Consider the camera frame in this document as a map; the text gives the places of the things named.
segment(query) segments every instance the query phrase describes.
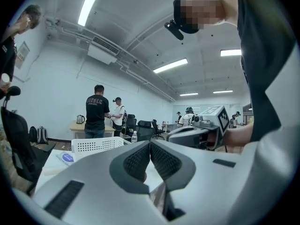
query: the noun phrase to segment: ceiling light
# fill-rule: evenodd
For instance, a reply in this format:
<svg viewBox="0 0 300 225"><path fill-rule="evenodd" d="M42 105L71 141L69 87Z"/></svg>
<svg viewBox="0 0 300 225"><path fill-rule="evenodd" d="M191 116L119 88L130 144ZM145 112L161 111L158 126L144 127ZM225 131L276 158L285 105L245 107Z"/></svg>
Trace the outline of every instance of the ceiling light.
<svg viewBox="0 0 300 225"><path fill-rule="evenodd" d="M228 50L221 50L220 56L235 56L235 55L242 55L242 51L240 49L228 49Z"/></svg>
<svg viewBox="0 0 300 225"><path fill-rule="evenodd" d="M85 0L84 4L81 8L81 12L78 19L78 24L85 26L88 16L90 14L90 10L96 0Z"/></svg>
<svg viewBox="0 0 300 225"><path fill-rule="evenodd" d="M191 95L198 95L198 93L195 92L195 93L180 94L180 96L191 96Z"/></svg>
<svg viewBox="0 0 300 225"><path fill-rule="evenodd" d="M166 71L168 69L171 69L171 68L174 68L174 67L178 67L180 65L184 65L184 64L187 64L188 63L188 60L186 58L182 59L182 60L179 60L177 62L172 62L168 65L165 65L163 67L160 67L158 69L155 69L153 70L153 72L155 73L160 73L160 72L163 72L163 71Z"/></svg>
<svg viewBox="0 0 300 225"><path fill-rule="evenodd" d="M226 93L226 92L233 92L233 90L215 91L213 93Z"/></svg>

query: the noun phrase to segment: white ceiling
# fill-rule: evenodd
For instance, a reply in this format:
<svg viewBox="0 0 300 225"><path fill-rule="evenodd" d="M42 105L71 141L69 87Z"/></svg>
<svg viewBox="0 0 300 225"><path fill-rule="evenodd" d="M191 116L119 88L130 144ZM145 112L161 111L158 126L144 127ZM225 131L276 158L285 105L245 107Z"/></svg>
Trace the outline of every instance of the white ceiling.
<svg viewBox="0 0 300 225"><path fill-rule="evenodd" d="M91 32L64 22L77 24L83 3L84 0L49 0L45 15L55 18L53 21L60 20L58 26L64 29L74 29L92 38ZM236 27L229 24L211 26L196 34L184 34L184 40L179 41L164 28L164 23L172 18L173 0L96 0L86 28L126 49L151 69L187 58L188 64L158 74L174 90L166 88L156 74L149 74L140 63L131 65L140 75L151 75L156 85L175 99L181 93L207 95L215 90L241 91L246 82L239 57L220 57L221 49L240 47ZM58 28L48 27L55 38L86 46L56 30Z"/></svg>

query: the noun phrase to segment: office chair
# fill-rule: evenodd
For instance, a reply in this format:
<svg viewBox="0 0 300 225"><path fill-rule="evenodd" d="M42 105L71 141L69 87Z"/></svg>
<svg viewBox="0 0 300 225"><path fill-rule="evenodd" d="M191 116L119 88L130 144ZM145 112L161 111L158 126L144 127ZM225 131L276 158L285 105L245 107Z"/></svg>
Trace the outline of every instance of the office chair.
<svg viewBox="0 0 300 225"><path fill-rule="evenodd" d="M139 121L136 126L137 141L150 140L153 136L154 129L150 121Z"/></svg>
<svg viewBox="0 0 300 225"><path fill-rule="evenodd" d="M16 86L8 89L1 107L1 118L7 140L12 149L12 159L17 174L32 182L26 191L27 195L30 195L55 144L49 145L45 150L31 146L26 120L22 116L7 110L7 102L10 96L18 96L20 93L20 88Z"/></svg>
<svg viewBox="0 0 300 225"><path fill-rule="evenodd" d="M136 118L133 114L128 114L127 121L126 121L126 135L132 136L133 132L130 132L130 129L135 131L136 127Z"/></svg>
<svg viewBox="0 0 300 225"><path fill-rule="evenodd" d="M152 126L153 126L153 128L154 128L154 135L153 135L153 137L155 137L156 139L158 139L159 137L161 137L162 139L165 139L161 134L162 133L164 133L163 132L163 130L161 130L161 129L158 129L158 125L156 124L156 120L155 119L153 119L152 120Z"/></svg>

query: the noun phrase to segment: desk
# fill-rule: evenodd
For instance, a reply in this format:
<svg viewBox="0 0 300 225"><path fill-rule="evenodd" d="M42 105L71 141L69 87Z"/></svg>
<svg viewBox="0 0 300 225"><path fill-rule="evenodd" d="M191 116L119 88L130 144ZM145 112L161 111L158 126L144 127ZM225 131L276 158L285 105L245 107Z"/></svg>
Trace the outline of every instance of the desk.
<svg viewBox="0 0 300 225"><path fill-rule="evenodd" d="M53 149L43 167L43 170L41 172L41 175L38 178L35 193L51 178L53 178L55 175L57 175L59 172L66 169L68 166L65 165L63 162L61 162L56 155L66 152L73 156L73 153L71 151L62 151L62 150L56 150ZM156 189L162 182L162 178L159 176L158 172L154 168L154 164L150 161L147 169L147 179L144 182L144 184L149 186L149 191L152 192L154 189Z"/></svg>
<svg viewBox="0 0 300 225"><path fill-rule="evenodd" d="M165 132L164 133L167 133L168 131L168 128L170 131L172 131L172 127L176 125L176 123L163 123L162 124L162 127L165 127Z"/></svg>
<svg viewBox="0 0 300 225"><path fill-rule="evenodd" d="M35 193L51 178L53 178L56 174L61 172L62 170L66 169L68 166L65 165L62 161L60 161L56 155L66 152L72 155L72 151L63 151L63 150L56 150L53 149L43 167L41 175L38 178Z"/></svg>
<svg viewBox="0 0 300 225"><path fill-rule="evenodd" d="M76 133L84 133L84 125L85 123L78 124L76 121L73 121L70 127L70 130L74 133L74 139L76 139ZM109 133L109 137L113 137L115 129L112 127L105 125L105 133Z"/></svg>

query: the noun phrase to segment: floor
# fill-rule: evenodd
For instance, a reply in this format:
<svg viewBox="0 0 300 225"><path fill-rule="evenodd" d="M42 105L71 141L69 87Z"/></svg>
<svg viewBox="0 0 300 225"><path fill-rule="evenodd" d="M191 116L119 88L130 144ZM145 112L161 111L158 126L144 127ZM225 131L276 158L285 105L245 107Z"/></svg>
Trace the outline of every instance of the floor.
<svg viewBox="0 0 300 225"><path fill-rule="evenodd" d="M70 142L55 142L55 143L56 144L55 144L54 149L71 151L71 143ZM41 144L41 145L35 145L35 146L42 149L42 147L44 145ZM225 152L225 147L218 148L216 151L217 152ZM241 153L242 151L243 151L243 147L227 147L227 152L229 152L229 153ZM6 165L5 173L10 178L11 186L25 192L27 190L27 188L31 185L31 182L18 176L18 174L16 173L16 170L15 170L15 167L13 165L11 157L5 151L2 151L2 158ZM151 193L151 198L153 200L155 200L155 197L156 197L155 194L158 192L158 190L159 189L157 188L157 189L153 190L153 192ZM161 209L162 205L161 205L160 199L158 201L157 206L160 207L160 209Z"/></svg>

